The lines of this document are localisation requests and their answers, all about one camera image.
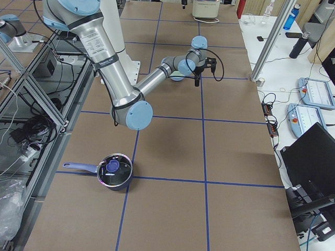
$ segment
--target clear plastic bottle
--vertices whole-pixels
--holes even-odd
[[[269,17],[271,16],[271,12],[272,12],[273,7],[274,7],[274,1],[275,0],[271,0],[270,4],[268,5],[268,7],[266,7],[266,9],[264,11],[263,18],[262,18],[262,21],[261,21],[261,23],[263,25],[265,25],[267,23]]]
[[[286,23],[284,24],[284,29],[285,30],[290,30],[291,26],[294,22],[294,20],[297,18],[298,14],[299,14],[299,9],[300,9],[301,5],[300,4],[296,4],[294,5],[294,8],[291,10],[291,13],[289,14]]]

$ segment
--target red object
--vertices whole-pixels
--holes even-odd
[[[237,7],[237,11],[236,11],[238,19],[241,19],[241,16],[242,16],[242,13],[243,13],[246,2],[247,2],[247,0],[240,0],[239,7]]]

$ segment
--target bottle cap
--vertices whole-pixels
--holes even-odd
[[[309,36],[310,36],[310,32],[305,31],[304,34],[302,35],[302,38],[303,38],[303,39],[308,39]]]

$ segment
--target white table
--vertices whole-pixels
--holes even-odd
[[[241,20],[248,19],[247,16],[242,16]],[[262,36],[263,38],[267,38],[272,26],[276,20],[276,17],[270,17],[269,22],[265,25],[261,24],[261,16],[254,17],[254,24],[245,24],[240,21],[240,27],[242,30],[243,39],[245,42],[245,47],[248,51],[249,61],[251,63],[251,67],[254,67],[254,64],[257,62],[257,59],[265,45],[265,40],[263,42],[259,42],[256,38],[257,36]],[[278,129],[280,142],[278,145],[278,150],[281,150],[285,146],[290,146],[296,138],[294,137],[290,125],[288,124],[286,115],[287,115],[287,106],[289,103],[298,103],[300,100],[300,94],[297,90],[292,90],[293,88],[297,88],[297,81],[301,77],[310,77],[313,79],[320,79],[329,81],[330,79],[327,77],[327,73],[323,68],[321,68],[320,64],[315,64],[312,67],[312,64],[308,61],[307,57],[311,52],[311,48],[309,44],[306,44],[301,53],[304,53],[296,59],[288,58],[294,44],[298,39],[295,38],[287,38],[286,32],[301,32],[297,23],[294,22],[290,30],[282,30],[280,36],[278,37],[274,48],[272,49],[267,61],[265,64],[260,77],[265,78],[265,83],[262,87],[258,87],[259,91],[262,91],[265,95],[268,93],[275,93],[276,100],[278,101],[288,101],[286,103],[276,102],[274,104],[272,113],[276,116],[278,122],[283,121]],[[332,93],[335,94],[335,86],[330,81],[329,82]],[[260,100],[263,99],[264,94],[259,92]],[[269,95],[265,100],[273,101],[274,96]],[[327,124],[335,124],[335,111],[327,111],[321,110],[322,115]],[[335,127],[328,127],[328,132],[335,138]],[[282,166],[280,168],[280,172],[282,175],[282,181],[285,187],[290,186],[290,182],[286,173],[285,168]],[[302,240],[299,240],[300,243],[305,242],[307,237]],[[333,251],[335,247],[335,237],[331,237],[325,242],[319,242],[317,240],[313,240],[309,243],[309,251]],[[301,246],[301,250],[306,250],[306,245]]]

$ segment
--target bottle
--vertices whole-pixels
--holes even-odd
[[[268,5],[268,7],[264,11],[263,18],[262,18],[262,21],[261,21],[261,23],[263,25],[265,25],[267,23],[267,20],[271,16],[271,12],[272,12],[273,7],[274,7],[274,1],[275,0],[271,0],[270,4]]]
[[[291,26],[294,22],[294,20],[297,18],[298,14],[299,14],[299,9],[300,9],[301,5],[300,4],[296,4],[294,5],[294,8],[291,10],[291,13],[289,14],[286,23],[284,24],[284,29],[285,30],[290,30]]]
[[[298,39],[297,43],[293,46],[293,49],[291,53],[289,54],[289,57],[292,59],[296,59],[299,56],[299,53],[302,51],[303,47],[308,41],[310,32],[306,31],[302,35],[301,38]]]

